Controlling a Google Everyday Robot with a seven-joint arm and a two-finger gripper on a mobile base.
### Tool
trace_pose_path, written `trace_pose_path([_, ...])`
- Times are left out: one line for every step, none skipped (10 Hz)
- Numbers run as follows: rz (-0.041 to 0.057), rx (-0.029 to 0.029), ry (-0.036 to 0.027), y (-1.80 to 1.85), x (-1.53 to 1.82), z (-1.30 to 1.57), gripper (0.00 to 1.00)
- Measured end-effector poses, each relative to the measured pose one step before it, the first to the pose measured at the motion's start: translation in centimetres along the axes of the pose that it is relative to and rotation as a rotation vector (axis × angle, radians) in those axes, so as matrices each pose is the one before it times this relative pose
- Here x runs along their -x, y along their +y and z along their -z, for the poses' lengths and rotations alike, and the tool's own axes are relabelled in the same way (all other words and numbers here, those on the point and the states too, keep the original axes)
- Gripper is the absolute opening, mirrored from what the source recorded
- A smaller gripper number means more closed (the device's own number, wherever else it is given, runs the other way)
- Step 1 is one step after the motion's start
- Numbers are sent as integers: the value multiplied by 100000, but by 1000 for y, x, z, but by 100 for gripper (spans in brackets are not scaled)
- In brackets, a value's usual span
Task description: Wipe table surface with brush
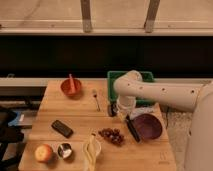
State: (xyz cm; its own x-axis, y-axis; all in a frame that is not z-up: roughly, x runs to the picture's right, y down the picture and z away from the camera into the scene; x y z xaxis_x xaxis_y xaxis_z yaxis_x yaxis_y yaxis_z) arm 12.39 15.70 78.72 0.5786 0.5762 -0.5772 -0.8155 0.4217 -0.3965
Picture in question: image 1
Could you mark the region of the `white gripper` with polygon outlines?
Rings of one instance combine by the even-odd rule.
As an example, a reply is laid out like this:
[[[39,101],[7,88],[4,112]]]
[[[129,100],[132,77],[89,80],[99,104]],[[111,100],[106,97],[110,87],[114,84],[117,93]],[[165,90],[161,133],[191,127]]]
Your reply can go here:
[[[130,115],[132,110],[136,107],[136,98],[131,96],[119,95],[116,101],[117,115],[121,121]]]

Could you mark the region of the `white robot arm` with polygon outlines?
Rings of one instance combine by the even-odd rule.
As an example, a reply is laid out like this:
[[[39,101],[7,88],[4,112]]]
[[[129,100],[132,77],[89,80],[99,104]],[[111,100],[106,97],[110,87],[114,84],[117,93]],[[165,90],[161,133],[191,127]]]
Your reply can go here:
[[[193,113],[184,171],[213,171],[213,81],[208,84],[143,82],[132,70],[114,81],[117,108],[128,115],[136,99],[148,99]]]

